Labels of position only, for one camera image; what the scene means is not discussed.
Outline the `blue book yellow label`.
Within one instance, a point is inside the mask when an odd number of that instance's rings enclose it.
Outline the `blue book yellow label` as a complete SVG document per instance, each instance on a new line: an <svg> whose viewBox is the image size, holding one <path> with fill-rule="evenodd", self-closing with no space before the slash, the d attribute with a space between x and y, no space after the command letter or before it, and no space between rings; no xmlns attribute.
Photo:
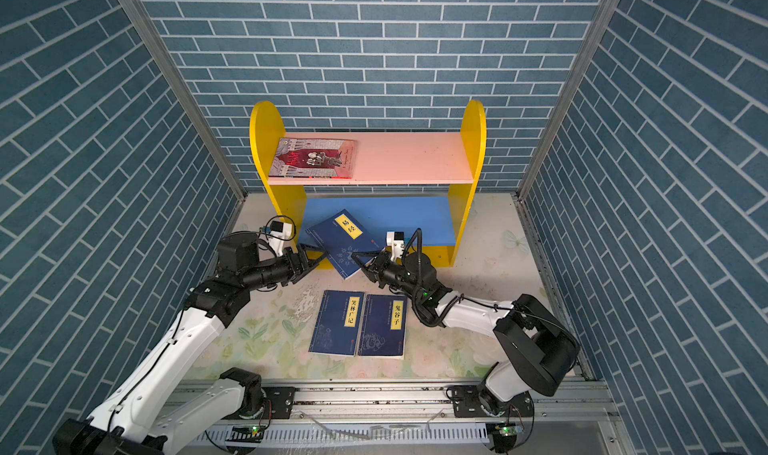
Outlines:
<svg viewBox="0 0 768 455"><path fill-rule="evenodd" d="M343 279L360 270L353 253L378 253L385 246L383 230L367 228L346 209L309 226L305 232L327 252L327 259Z"/></svg>

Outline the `illustrated red grey book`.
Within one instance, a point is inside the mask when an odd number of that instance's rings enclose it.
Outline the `illustrated red grey book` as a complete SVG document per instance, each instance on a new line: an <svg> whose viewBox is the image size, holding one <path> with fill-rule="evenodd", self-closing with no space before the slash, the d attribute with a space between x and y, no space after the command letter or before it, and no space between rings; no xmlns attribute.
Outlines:
<svg viewBox="0 0 768 455"><path fill-rule="evenodd" d="M281 178L350 178L356 142L344 139L282 138L269 172Z"/></svg>

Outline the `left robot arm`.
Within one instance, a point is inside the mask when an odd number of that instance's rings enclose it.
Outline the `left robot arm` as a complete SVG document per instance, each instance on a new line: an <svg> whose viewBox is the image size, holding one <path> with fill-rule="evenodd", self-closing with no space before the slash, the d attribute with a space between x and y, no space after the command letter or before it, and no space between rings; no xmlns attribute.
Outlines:
<svg viewBox="0 0 768 455"><path fill-rule="evenodd" d="M56 431L57 454L176 454L223 418L259 420L271 409L260 375L230 368L201 395L160 413L195 360L236 318L256 289L296 283L326 251L299 244L269 260L259 257L260 235L238 231L218 245L214 274L192 288L184 307L155 348L122 385L82 420Z"/></svg>

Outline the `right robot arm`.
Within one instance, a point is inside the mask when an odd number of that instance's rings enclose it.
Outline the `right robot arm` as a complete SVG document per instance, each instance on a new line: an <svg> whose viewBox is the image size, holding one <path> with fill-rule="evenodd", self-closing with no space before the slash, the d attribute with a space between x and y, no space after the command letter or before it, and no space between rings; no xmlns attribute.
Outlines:
<svg viewBox="0 0 768 455"><path fill-rule="evenodd" d="M530 391L554 395L576 364L581 350L577 338L532 295L514 301L471 298L441 283L429 257L419 251L400 261L385 250L356 252L352 259L371 282L407 296L423 325L464 329L496 340L506 359L476 389L490 416L506 414L515 397Z"/></svg>

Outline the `blue book underneath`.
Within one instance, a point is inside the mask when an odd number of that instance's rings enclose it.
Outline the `blue book underneath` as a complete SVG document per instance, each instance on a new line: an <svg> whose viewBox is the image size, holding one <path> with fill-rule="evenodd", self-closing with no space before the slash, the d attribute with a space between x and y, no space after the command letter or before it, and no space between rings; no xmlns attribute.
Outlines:
<svg viewBox="0 0 768 455"><path fill-rule="evenodd" d="M402 358L405 348L408 298L403 295L366 294L357 355Z"/></svg>

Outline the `floral table mat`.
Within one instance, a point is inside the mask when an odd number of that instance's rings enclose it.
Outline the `floral table mat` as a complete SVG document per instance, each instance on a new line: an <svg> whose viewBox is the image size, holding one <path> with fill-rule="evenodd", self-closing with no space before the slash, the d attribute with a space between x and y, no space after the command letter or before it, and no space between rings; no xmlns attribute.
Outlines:
<svg viewBox="0 0 768 455"><path fill-rule="evenodd" d="M480 193L473 199L458 258L439 280L474 299L515 300L545 291L512 195ZM309 345L325 290L377 293L362 274L344 280L319 268L296 285L255 291L224 332L197 358L186 376L214 379L238 367L265 380L483 378L505 354L493 337L464 329L428 328L408 315L401 358L330 356Z"/></svg>

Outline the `blue book left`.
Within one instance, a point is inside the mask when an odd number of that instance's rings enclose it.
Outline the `blue book left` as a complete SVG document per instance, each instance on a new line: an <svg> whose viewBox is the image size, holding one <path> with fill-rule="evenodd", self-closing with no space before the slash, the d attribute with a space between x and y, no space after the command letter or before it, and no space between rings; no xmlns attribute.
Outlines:
<svg viewBox="0 0 768 455"><path fill-rule="evenodd" d="M356 353L364 297L360 291L326 290L323 293L310 353L337 356Z"/></svg>

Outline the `yellow wooden bookshelf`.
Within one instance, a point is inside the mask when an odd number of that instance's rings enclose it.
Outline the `yellow wooden bookshelf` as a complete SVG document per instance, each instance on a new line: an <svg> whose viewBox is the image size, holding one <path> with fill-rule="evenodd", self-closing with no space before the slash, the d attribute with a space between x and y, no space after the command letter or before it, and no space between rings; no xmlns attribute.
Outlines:
<svg viewBox="0 0 768 455"><path fill-rule="evenodd" d="M351 173L339 178L270 175L279 143L288 135L273 103L253 107L249 137L255 167L275 211L292 217L298 232L346 209L369 229L420 228L432 263L455 263L486 151L481 102L467 104L455 133L339 134L356 148Z"/></svg>

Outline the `aluminium front rail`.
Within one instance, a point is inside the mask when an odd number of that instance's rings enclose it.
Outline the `aluminium front rail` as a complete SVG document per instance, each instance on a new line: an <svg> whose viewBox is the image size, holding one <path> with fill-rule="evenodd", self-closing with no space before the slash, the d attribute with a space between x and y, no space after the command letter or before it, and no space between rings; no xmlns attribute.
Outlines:
<svg viewBox="0 0 768 455"><path fill-rule="evenodd" d="M227 417L186 451L460 445L483 454L629 454L631 443L602 382L566 380L552 397L493 402L476 380L267 383L269 414Z"/></svg>

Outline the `aluminium corner post left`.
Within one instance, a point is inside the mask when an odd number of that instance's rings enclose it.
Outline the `aluminium corner post left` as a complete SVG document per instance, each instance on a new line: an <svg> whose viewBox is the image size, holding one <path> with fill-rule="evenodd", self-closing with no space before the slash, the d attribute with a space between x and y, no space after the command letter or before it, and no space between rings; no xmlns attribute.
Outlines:
<svg viewBox="0 0 768 455"><path fill-rule="evenodd" d="M145 44L161 74L175 94L184 113L188 116L204 146L239 202L247 197L247 190L236 175L209 126L193 94L190 92L176 62L155 27L141 0L117 0L126 13L142 42Z"/></svg>

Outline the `aluminium corner post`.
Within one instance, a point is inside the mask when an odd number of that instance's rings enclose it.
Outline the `aluminium corner post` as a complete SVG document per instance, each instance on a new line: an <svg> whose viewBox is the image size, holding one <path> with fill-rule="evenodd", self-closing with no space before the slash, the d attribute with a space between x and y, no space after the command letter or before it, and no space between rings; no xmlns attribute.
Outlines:
<svg viewBox="0 0 768 455"><path fill-rule="evenodd" d="M533 189L535 179L540 172L546 156L552 147L558 130L570 108L575 94L581 84L584 75L592 61L602 37L614 15L620 0L601 0L595 17L585 33L582 45L574 58L573 66L563 84L557 103L552 110L548 123L542 132L542 136L533 153L531 162L525 172L517 191L519 201L524 201Z"/></svg>
<svg viewBox="0 0 768 455"><path fill-rule="evenodd" d="M247 197L247 190L236 175L209 126L193 94L190 92L176 62L155 27L141 0L117 0L126 13L142 42L145 44L161 74L175 94L184 113L188 116L204 146L239 202Z"/></svg>

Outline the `aluminium corner post right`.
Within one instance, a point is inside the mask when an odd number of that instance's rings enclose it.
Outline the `aluminium corner post right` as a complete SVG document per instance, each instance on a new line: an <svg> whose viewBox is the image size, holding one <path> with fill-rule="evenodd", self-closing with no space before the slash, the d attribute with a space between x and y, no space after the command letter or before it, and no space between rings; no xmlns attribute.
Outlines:
<svg viewBox="0 0 768 455"><path fill-rule="evenodd" d="M542 136L533 153L531 162L525 172L517 191L519 201L524 201L533 189L535 179L540 172L546 156L552 147L558 130L570 108L575 94L581 84L584 75L592 61L602 37L614 15L620 0L601 0L595 17L585 33L582 45L574 58L573 66L563 84L557 103L552 110L548 123L542 132Z"/></svg>

